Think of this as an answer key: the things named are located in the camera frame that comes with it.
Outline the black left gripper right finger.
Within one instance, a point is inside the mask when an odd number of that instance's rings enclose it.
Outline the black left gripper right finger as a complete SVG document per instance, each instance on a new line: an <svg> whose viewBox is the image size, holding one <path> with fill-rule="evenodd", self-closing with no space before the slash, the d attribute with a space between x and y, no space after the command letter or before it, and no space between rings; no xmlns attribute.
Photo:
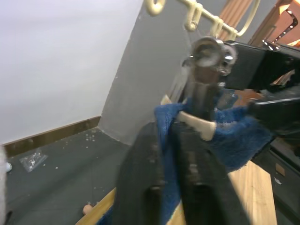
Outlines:
<svg viewBox="0 0 300 225"><path fill-rule="evenodd" d="M240 200L223 165L187 124L171 126L170 142L187 225L238 225Z"/></svg>

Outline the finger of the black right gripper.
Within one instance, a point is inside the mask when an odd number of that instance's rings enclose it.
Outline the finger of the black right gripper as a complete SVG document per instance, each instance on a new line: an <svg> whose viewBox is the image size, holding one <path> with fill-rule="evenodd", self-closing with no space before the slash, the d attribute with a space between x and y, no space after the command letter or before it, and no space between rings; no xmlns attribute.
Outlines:
<svg viewBox="0 0 300 225"><path fill-rule="evenodd" d="M247 112L284 140L300 139L300 87L298 85L251 101Z"/></svg>
<svg viewBox="0 0 300 225"><path fill-rule="evenodd" d="M278 92L300 83L300 50L270 42L262 47L227 41L237 53L226 88Z"/></svg>

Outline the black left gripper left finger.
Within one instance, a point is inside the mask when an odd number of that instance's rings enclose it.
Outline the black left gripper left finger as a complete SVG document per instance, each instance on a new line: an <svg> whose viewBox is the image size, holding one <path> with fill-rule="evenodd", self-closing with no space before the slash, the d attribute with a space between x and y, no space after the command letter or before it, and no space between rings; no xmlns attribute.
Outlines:
<svg viewBox="0 0 300 225"><path fill-rule="evenodd" d="M157 126L151 122L142 127L120 166L112 224L160 224L164 184Z"/></svg>

